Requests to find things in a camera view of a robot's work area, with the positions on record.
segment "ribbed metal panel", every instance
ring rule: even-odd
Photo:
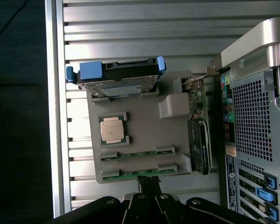
[[[259,22],[280,16],[280,1],[63,0],[56,2],[56,10],[64,204],[68,212],[104,195],[122,198],[138,186],[136,181],[96,182],[86,94],[62,82],[65,66],[71,64],[77,71],[79,62],[161,55],[168,72],[205,73],[212,57]],[[183,198],[215,192],[212,201],[219,202],[216,173],[166,177],[162,187]]]

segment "blue plastic tab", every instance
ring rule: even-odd
[[[66,67],[66,79],[69,83],[73,83],[75,81],[74,68],[71,66]]]
[[[270,177],[268,178],[268,180],[270,182],[268,186],[272,189],[277,189],[276,180]]]
[[[80,63],[81,80],[96,79],[103,77],[102,62]]]
[[[270,217],[275,221],[278,222],[278,212],[270,208]]]
[[[274,201],[274,196],[271,193],[265,191],[263,188],[256,188],[256,196],[267,202]]]
[[[165,71],[166,71],[164,58],[162,56],[157,57],[157,63],[158,63],[158,66],[159,66],[160,73],[164,74]]]

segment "hard drive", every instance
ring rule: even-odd
[[[162,56],[133,62],[80,63],[80,71],[67,67],[68,82],[92,93],[94,98],[116,98],[150,92],[166,71]]]
[[[189,120],[188,132],[193,169],[203,175],[210,172],[209,135],[204,120]]]

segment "cable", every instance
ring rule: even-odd
[[[17,11],[15,11],[15,13],[12,15],[12,17],[10,17],[10,19],[7,21],[7,23],[4,25],[4,27],[0,30],[0,36],[1,34],[4,32],[4,30],[9,26],[9,24],[12,22],[12,20],[16,17],[16,15],[27,5],[28,0],[24,0],[23,5],[18,8]]]
[[[192,113],[192,115],[190,117],[190,120],[192,120],[194,118],[194,115],[195,115],[196,111],[197,111],[197,109],[194,109],[194,111],[193,111],[193,113]]]

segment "dark floor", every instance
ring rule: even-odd
[[[0,29],[24,0],[0,0]],[[0,37],[0,223],[53,216],[44,0]]]

